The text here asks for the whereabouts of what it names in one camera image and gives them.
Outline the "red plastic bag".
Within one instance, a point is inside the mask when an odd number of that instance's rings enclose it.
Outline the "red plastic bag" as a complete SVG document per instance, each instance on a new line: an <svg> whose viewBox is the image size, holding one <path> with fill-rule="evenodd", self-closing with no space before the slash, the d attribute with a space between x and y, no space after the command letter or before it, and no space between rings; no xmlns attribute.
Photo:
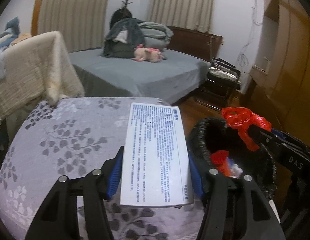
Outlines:
<svg viewBox="0 0 310 240"><path fill-rule="evenodd" d="M245 107L226 107L222 108L222 116L226 120L227 125L232 129L237 129L240 138L246 144L250 151L257 151L259 146L248 135L250 125L256 125L267 131L271 131L272 124L266 118L253 113Z"/></svg>

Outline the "red sock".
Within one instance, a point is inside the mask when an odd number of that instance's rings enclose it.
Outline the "red sock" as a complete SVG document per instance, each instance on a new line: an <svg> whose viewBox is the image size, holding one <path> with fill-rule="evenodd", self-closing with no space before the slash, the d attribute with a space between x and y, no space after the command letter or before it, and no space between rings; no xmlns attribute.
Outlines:
<svg viewBox="0 0 310 240"><path fill-rule="evenodd" d="M230 177L230 168L228 164L229 151L219 150L213 153L210 158L215 168L226 177Z"/></svg>

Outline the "white printed box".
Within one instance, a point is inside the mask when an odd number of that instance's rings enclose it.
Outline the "white printed box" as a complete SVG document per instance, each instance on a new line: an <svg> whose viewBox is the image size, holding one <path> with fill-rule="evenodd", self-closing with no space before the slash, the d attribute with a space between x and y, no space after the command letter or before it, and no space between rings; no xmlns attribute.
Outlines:
<svg viewBox="0 0 310 240"><path fill-rule="evenodd" d="M123 152L120 204L176 207L193 202L179 108L132 103Z"/></svg>

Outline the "white tissue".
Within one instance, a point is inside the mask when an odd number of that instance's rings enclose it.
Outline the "white tissue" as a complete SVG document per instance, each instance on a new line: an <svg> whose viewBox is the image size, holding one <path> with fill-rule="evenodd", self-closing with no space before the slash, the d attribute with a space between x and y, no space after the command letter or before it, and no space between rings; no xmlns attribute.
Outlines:
<svg viewBox="0 0 310 240"><path fill-rule="evenodd" d="M230 177L239 179L240 176L243 174L243 170L237 165L233 164L230 168Z"/></svg>

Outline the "black lined trash bin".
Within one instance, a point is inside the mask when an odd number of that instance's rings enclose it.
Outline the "black lined trash bin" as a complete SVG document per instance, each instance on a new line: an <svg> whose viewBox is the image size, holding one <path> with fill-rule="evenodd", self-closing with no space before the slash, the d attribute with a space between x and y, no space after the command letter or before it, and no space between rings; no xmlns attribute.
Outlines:
<svg viewBox="0 0 310 240"><path fill-rule="evenodd" d="M192 153L227 177L250 174L267 200L274 197L276 166L271 153L265 146L259 146L257 151L249 150L238 131L227 126L226 120L201 120L190 132L187 145Z"/></svg>

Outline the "brown wooden wardrobe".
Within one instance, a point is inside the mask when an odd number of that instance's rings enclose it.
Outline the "brown wooden wardrobe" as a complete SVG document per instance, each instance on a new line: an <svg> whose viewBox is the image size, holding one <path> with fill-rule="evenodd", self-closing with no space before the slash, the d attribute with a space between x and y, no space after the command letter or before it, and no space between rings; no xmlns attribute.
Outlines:
<svg viewBox="0 0 310 240"><path fill-rule="evenodd" d="M310 16L299 0L265 0L264 13L277 27L275 46L240 104L310 146Z"/></svg>

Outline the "grey floral quilt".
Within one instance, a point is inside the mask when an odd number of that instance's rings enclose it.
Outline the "grey floral quilt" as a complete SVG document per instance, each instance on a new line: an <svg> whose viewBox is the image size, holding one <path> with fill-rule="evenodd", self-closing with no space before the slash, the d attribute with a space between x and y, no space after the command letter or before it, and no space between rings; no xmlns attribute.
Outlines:
<svg viewBox="0 0 310 240"><path fill-rule="evenodd" d="M24 239L60 176L83 177L115 157L126 139L132 102L157 98L68 98L40 102L14 137L0 168L0 219L14 239ZM105 202L115 239L195 239L204 209L199 199L181 208L134 209L115 194Z"/></svg>

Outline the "black metal chair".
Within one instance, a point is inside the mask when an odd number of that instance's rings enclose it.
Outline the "black metal chair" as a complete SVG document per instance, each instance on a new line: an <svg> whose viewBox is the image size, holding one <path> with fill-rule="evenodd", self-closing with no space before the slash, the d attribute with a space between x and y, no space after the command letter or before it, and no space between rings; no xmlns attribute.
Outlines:
<svg viewBox="0 0 310 240"><path fill-rule="evenodd" d="M210 35L209 62L206 81L199 87L194 95L194 101L205 107L220 112L222 108L228 107L235 90L240 89L241 72L236 67L217 57L218 52L213 48L219 47L222 37Z"/></svg>

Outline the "bed with grey sheet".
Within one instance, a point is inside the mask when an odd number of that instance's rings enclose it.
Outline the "bed with grey sheet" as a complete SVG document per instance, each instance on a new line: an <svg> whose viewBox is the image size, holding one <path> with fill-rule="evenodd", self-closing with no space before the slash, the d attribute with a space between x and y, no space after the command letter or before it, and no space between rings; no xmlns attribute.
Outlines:
<svg viewBox="0 0 310 240"><path fill-rule="evenodd" d="M70 53L86 96L159 98L174 104L205 82L210 63L166 50L157 63L103 57L101 49Z"/></svg>

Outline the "dark wooden headboard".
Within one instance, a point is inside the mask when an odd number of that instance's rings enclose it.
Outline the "dark wooden headboard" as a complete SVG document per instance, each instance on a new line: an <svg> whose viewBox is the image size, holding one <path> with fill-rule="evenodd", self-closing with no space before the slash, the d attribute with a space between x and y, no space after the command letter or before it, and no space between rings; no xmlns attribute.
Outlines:
<svg viewBox="0 0 310 240"><path fill-rule="evenodd" d="M169 26L173 31L168 49L179 51L210 62L218 54L223 37L196 30Z"/></svg>

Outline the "beige quilt over chair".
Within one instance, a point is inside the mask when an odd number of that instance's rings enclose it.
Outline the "beige quilt over chair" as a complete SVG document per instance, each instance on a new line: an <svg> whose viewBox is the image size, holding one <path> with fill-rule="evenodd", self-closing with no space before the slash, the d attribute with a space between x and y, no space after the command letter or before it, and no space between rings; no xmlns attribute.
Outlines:
<svg viewBox="0 0 310 240"><path fill-rule="evenodd" d="M0 82L2 120L39 97L54 106L62 98L85 95L59 31L43 33L10 46L4 63L6 78Z"/></svg>

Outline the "folded grey blanket pile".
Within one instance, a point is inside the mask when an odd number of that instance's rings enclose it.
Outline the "folded grey blanket pile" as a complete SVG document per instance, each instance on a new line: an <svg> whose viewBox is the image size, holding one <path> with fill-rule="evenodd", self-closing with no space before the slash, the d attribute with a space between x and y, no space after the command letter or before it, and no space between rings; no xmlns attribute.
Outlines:
<svg viewBox="0 0 310 240"><path fill-rule="evenodd" d="M116 22L107 33L102 56L133 58L138 46L163 52L172 37L173 31L166 25L125 18Z"/></svg>

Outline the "right beige curtain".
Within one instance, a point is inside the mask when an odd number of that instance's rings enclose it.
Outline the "right beige curtain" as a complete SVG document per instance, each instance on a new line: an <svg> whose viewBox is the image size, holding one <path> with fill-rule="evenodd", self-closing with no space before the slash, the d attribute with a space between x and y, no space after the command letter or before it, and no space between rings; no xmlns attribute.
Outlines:
<svg viewBox="0 0 310 240"><path fill-rule="evenodd" d="M147 19L170 27L207 33L214 0L150 0Z"/></svg>

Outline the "wooden coat stand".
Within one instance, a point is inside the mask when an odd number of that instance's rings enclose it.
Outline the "wooden coat stand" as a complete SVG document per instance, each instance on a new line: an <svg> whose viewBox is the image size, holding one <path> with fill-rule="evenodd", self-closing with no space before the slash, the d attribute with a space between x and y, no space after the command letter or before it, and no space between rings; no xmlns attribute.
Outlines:
<svg viewBox="0 0 310 240"><path fill-rule="evenodd" d="M112 28L116 22L124 20L125 18L132 17L132 13L127 8L128 5L131 3L132 2L130 2L129 0L122 1L122 4L123 4L122 7L120 9L117 9L111 17L110 24L109 24L110 28Z"/></svg>

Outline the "left beige curtain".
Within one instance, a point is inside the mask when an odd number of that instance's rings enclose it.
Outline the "left beige curtain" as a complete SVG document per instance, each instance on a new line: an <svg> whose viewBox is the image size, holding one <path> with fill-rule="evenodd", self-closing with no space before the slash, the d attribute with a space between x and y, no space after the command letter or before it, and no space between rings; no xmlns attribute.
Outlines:
<svg viewBox="0 0 310 240"><path fill-rule="evenodd" d="M100 48L108 0L35 0L32 35L62 33L69 52Z"/></svg>

